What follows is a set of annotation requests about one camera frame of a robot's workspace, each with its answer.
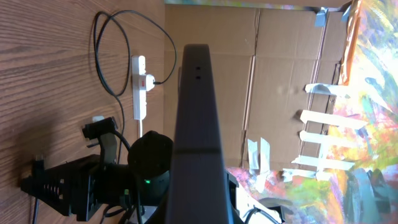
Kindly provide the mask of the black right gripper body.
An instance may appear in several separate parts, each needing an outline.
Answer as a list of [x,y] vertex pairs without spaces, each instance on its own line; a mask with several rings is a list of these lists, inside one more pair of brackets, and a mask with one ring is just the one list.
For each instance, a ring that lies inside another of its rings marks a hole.
[[131,180],[126,164],[100,166],[99,155],[70,163],[71,212],[79,222],[87,222],[103,204],[131,206]]

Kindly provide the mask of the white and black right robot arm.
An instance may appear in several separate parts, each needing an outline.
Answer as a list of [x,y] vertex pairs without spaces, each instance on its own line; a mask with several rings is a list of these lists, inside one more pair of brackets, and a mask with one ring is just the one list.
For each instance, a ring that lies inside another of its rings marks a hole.
[[172,140],[149,131],[129,146],[127,164],[117,164],[116,140],[126,143],[121,133],[85,128],[83,134],[98,140],[99,154],[50,169],[45,169],[43,161],[35,161],[32,175],[21,182],[21,190],[64,216],[75,215],[79,222],[89,221],[105,204],[103,217],[123,213],[121,223],[128,223],[133,211],[144,216],[146,206],[156,208],[147,222],[163,223]]

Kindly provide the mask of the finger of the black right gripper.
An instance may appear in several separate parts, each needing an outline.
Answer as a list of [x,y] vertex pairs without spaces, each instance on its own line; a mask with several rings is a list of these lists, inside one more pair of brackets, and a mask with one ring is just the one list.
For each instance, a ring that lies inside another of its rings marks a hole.
[[74,162],[45,169],[44,160],[33,161],[32,174],[21,180],[21,190],[43,201],[58,213],[70,216],[71,174],[74,168]]

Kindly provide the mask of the Samsung Galaxy smartphone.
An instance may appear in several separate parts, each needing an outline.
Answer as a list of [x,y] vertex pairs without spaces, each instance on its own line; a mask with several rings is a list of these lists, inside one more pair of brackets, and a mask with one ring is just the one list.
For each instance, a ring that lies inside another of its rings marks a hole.
[[232,223],[210,49],[184,47],[166,223]]

